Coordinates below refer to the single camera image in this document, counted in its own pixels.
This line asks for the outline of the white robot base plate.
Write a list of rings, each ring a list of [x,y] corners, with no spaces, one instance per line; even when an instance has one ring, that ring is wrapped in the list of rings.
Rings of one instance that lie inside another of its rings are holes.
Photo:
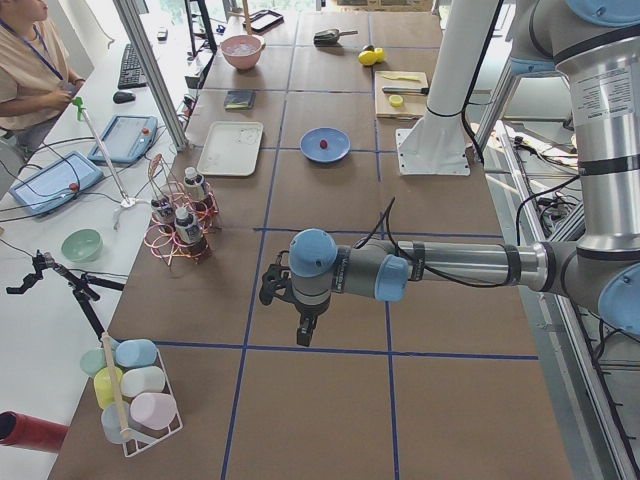
[[[401,175],[469,176],[461,116],[427,111],[412,128],[395,132]]]

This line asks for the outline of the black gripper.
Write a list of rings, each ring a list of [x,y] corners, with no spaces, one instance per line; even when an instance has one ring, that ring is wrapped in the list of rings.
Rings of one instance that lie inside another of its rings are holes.
[[[327,311],[330,295],[321,294],[318,299],[303,299],[302,294],[294,290],[291,269],[282,264],[285,252],[279,252],[273,263],[261,277],[259,291],[260,302],[268,306],[274,298],[293,304],[300,314],[300,323],[296,332],[296,343],[309,347],[316,328],[317,318]]]

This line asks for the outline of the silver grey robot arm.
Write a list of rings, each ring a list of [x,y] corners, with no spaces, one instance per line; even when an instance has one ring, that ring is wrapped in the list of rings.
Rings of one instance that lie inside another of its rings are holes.
[[[311,342],[335,293],[395,302],[411,281],[476,288],[524,285],[567,297],[630,334],[639,331],[639,5],[635,1],[520,1],[510,63],[569,82],[585,232],[527,246],[379,240],[339,246],[298,233],[263,274],[260,301],[291,303],[297,341]]]

